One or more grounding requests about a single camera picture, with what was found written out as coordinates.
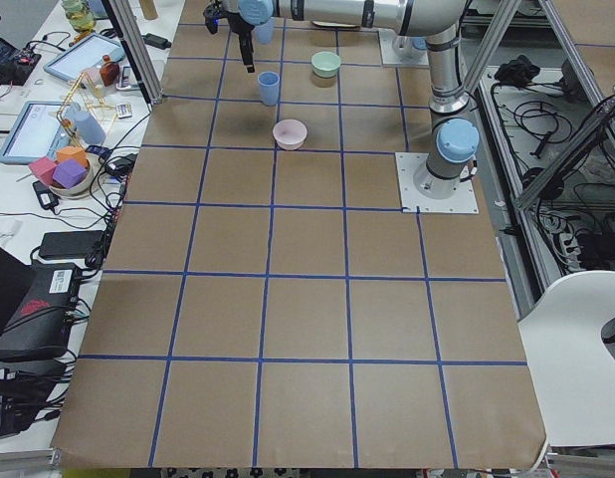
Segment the white mounting plate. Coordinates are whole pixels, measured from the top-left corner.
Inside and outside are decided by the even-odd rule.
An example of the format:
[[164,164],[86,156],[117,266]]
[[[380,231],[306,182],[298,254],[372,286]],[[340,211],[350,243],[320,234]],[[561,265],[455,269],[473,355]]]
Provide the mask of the white mounting plate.
[[[397,152],[398,185],[400,187],[400,204],[403,212],[442,214],[478,214],[478,201],[471,180],[461,182],[453,196],[448,199],[434,199],[426,196],[414,185],[414,173],[427,160],[429,154],[424,152]],[[469,174],[467,167],[463,176]]]
[[429,68],[429,57],[427,52],[421,53],[415,57],[398,55],[392,47],[392,42],[396,38],[396,32],[386,28],[378,29],[378,38],[380,40],[380,54],[383,59],[383,67],[411,67],[411,68]]

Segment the white table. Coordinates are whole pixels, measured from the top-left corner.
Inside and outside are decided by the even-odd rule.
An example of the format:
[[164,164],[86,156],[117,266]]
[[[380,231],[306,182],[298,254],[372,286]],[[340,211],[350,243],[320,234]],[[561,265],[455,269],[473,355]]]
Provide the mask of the white table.
[[[137,0],[130,0],[130,4],[133,12],[136,13],[137,24],[142,34],[152,33],[172,41],[178,19],[181,15],[183,1],[155,0],[159,17],[152,21],[143,19]],[[97,31],[99,31],[109,26],[109,21],[98,21],[96,28]],[[72,31],[64,16],[64,10],[60,2],[58,2],[58,5],[52,10],[34,40],[41,39],[45,33],[52,31]],[[56,38],[59,37],[59,35],[54,35],[50,38],[50,41],[54,42]],[[165,62],[167,60],[169,50],[159,50],[152,47],[147,47],[147,49],[153,61],[160,60]],[[13,125],[25,101],[61,101],[64,99],[69,89],[67,83],[48,75],[42,68],[44,64],[55,58],[59,52],[52,47],[42,44],[37,45],[35,51],[42,55],[42,60],[24,86],[27,92],[26,98],[23,98],[20,102],[11,102],[9,104],[3,102],[4,104],[0,105],[0,111],[2,112],[0,113],[0,129],[9,129]],[[144,102],[140,91],[115,92],[106,97],[106,102],[111,105],[131,103],[133,111],[132,118],[118,119],[113,123],[103,143],[104,146],[113,146],[130,128],[148,113],[148,106]],[[123,141],[123,145],[141,145],[141,139],[146,124],[147,120],[145,119],[142,124],[136,127]],[[4,141],[4,137],[4,135],[0,135],[0,147]],[[120,153],[126,152],[132,152],[132,149],[120,151]],[[27,174],[29,174],[29,168],[26,165],[5,165],[0,163],[0,212],[12,214],[34,212],[41,216],[54,217],[51,212],[43,211],[38,205],[38,201],[31,186],[35,178],[31,176],[19,181],[19,179]],[[92,198],[79,200],[61,199],[61,204],[57,210],[69,207],[88,207],[104,213],[103,208]],[[79,226],[87,226],[97,219],[92,214],[86,212],[78,212],[63,217]],[[0,246],[26,264],[29,263],[29,253],[32,249],[40,245],[40,241],[45,232],[71,230],[69,226],[59,221],[39,219],[32,216],[0,218],[0,229],[6,221],[11,220],[21,221],[22,225],[15,236],[11,238],[1,238]],[[95,278],[81,287],[80,296],[88,303],[92,304],[97,287],[98,280]],[[80,348],[85,329],[86,325],[77,325],[72,329],[69,348],[75,353],[77,353]],[[43,421],[33,424],[28,430],[16,436],[0,439],[0,453],[49,449],[56,425],[57,420],[49,422]]]

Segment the pink cube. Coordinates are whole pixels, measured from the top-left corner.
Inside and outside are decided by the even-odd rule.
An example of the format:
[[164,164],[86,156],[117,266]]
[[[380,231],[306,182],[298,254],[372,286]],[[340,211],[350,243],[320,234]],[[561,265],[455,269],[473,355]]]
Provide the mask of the pink cube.
[[43,156],[29,164],[29,169],[36,178],[45,185],[53,182],[53,174],[58,167],[50,158]]
[[87,175],[87,169],[74,159],[67,159],[56,166],[53,178],[69,189],[79,184]]

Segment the white label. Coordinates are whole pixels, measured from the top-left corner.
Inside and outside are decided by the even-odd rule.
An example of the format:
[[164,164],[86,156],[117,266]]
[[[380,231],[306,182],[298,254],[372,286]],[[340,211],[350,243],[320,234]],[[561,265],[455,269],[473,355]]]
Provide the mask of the white label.
[[64,294],[71,285],[71,269],[64,269],[53,273],[49,294]]

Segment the cup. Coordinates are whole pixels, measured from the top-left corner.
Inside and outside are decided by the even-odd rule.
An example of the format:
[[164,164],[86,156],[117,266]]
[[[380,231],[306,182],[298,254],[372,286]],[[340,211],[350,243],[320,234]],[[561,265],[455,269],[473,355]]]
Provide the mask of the cup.
[[259,75],[259,95],[264,105],[273,107],[279,102],[281,79],[275,72],[262,72]]
[[78,134],[87,144],[100,144],[104,141],[106,134],[98,123],[98,120],[90,112],[81,110],[74,112],[74,120]]
[[255,38],[257,43],[261,45],[268,45],[272,42],[272,37],[275,34],[275,17],[271,17],[263,25],[257,25],[255,27]]

